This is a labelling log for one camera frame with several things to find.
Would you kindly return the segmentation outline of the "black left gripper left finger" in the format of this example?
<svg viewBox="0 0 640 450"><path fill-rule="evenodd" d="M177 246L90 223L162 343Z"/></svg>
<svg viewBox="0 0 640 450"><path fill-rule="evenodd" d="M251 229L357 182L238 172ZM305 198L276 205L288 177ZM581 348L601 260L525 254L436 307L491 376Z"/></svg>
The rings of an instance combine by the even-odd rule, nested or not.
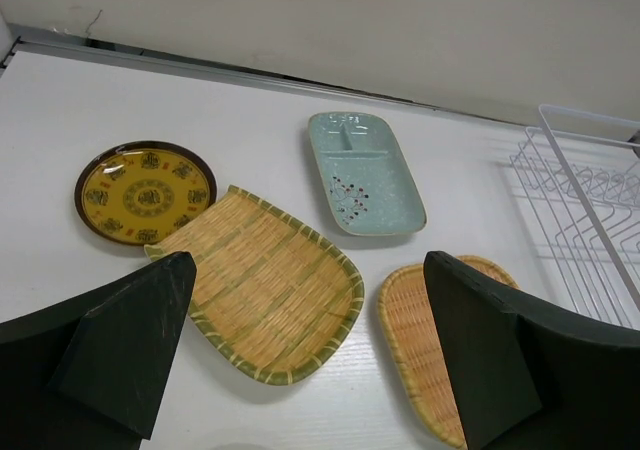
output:
<svg viewBox="0 0 640 450"><path fill-rule="evenodd" d="M4 449L150 439L196 279L187 252L1 325Z"/></svg>

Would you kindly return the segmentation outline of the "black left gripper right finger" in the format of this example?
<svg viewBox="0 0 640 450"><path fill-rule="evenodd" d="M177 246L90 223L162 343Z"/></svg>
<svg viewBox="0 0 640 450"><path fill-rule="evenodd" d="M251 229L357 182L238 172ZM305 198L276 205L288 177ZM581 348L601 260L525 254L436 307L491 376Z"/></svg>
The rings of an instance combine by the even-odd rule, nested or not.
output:
<svg viewBox="0 0 640 450"><path fill-rule="evenodd" d="M424 278L470 449L636 449L639 333L430 251Z"/></svg>

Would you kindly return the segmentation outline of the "green-rimmed bamboo tray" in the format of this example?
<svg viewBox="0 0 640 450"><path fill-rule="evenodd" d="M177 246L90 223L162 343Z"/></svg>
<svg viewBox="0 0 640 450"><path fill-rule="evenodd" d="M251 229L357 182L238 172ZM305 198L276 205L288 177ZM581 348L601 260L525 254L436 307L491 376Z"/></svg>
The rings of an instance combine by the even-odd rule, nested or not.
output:
<svg viewBox="0 0 640 450"><path fill-rule="evenodd" d="M337 246L237 186L144 250L152 261L191 254L190 318L233 367L264 384L292 385L317 371L364 305L360 272Z"/></svg>

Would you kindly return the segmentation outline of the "light blue divided plate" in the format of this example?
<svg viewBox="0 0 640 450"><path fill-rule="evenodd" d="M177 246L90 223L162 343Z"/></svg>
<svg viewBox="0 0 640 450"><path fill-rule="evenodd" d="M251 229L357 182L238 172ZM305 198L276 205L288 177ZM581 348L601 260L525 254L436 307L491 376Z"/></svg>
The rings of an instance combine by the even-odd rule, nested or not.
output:
<svg viewBox="0 0 640 450"><path fill-rule="evenodd" d="M410 235L427 212L400 145L382 118L359 112L310 117L308 132L338 226L356 236Z"/></svg>

